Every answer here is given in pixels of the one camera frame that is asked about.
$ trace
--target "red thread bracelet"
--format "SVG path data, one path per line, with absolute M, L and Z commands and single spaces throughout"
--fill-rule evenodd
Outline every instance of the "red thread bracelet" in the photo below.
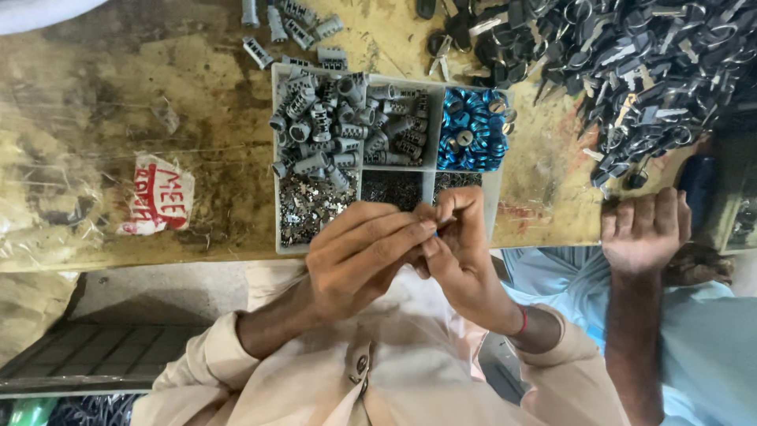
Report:
M 521 312 L 523 312 L 523 327 L 521 327 L 520 331 L 516 333 L 516 336 L 524 332 L 525 327 L 528 325 L 528 311 L 526 310 L 526 308 L 522 308 L 522 307 L 520 308 L 520 310 Z

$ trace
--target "wooden workbench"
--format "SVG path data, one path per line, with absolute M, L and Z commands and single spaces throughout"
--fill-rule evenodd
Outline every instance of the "wooden workbench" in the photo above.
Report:
M 348 50 L 351 70 L 427 78 L 425 38 L 442 27 L 441 11 L 427 21 L 404 0 L 304 3 L 344 21 L 324 44 Z M 291 41 L 271 45 L 266 27 L 243 29 L 240 19 L 240 0 L 110 0 L 0 38 L 0 271 L 276 256 L 271 78 L 241 38 L 255 36 L 275 58 L 315 55 Z M 472 62 L 453 52 L 450 72 L 465 81 L 457 74 Z M 603 194 L 588 183 L 593 160 L 581 151 L 596 135 L 576 137 L 579 99 L 532 108 L 535 79 L 513 90 L 519 117 L 492 246 L 596 243 Z M 163 97 L 181 120 L 173 135 L 150 109 Z M 137 152 L 195 177 L 188 230 L 115 234 Z M 644 191 L 670 184 L 687 155 L 653 161 Z

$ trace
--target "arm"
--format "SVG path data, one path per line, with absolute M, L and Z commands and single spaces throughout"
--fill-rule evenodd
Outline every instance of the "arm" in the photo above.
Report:
M 439 194 L 439 237 L 422 244 L 425 265 L 463 317 L 509 337 L 534 387 L 521 406 L 546 424 L 627 424 L 597 346 L 557 311 L 515 304 L 489 256 L 483 193 L 478 187 Z
M 389 288 L 436 231 L 393 205 L 356 202 L 310 244 L 310 276 L 255 312 L 224 315 L 187 343 L 141 398 L 133 424 L 225 424 L 260 361 L 303 332 L 349 318 Z
M 603 216 L 602 243 L 612 284 L 605 357 L 631 423 L 665 419 L 658 364 L 662 270 L 690 236 L 685 193 L 629 199 Z

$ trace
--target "hand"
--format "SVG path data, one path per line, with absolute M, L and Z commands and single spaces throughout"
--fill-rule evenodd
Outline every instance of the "hand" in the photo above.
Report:
M 355 202 L 310 243 L 303 297 L 320 321 L 349 318 L 386 293 L 406 254 L 435 231 L 435 221 L 391 204 Z
M 419 207 L 416 212 L 427 215 L 429 208 Z M 483 328 L 517 334 L 523 327 L 523 314 L 507 296 L 491 263 L 481 188 L 468 186 L 439 193 L 435 219 L 439 237 L 426 240 L 422 250 L 426 267 L 447 300 L 464 318 Z
M 686 193 L 674 188 L 627 199 L 602 216 L 602 250 L 613 271 L 622 274 L 662 271 L 690 237 Z

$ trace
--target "beige shirt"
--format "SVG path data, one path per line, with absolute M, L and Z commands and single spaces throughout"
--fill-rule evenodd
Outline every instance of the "beige shirt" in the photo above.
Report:
M 236 313 L 187 343 L 132 425 L 628 424 L 593 341 L 556 311 L 560 343 L 519 353 L 533 387 L 521 407 L 485 382 L 476 356 L 485 330 L 460 317 L 438 283 L 403 268 L 355 318 L 307 332 L 258 361 L 235 334 Z

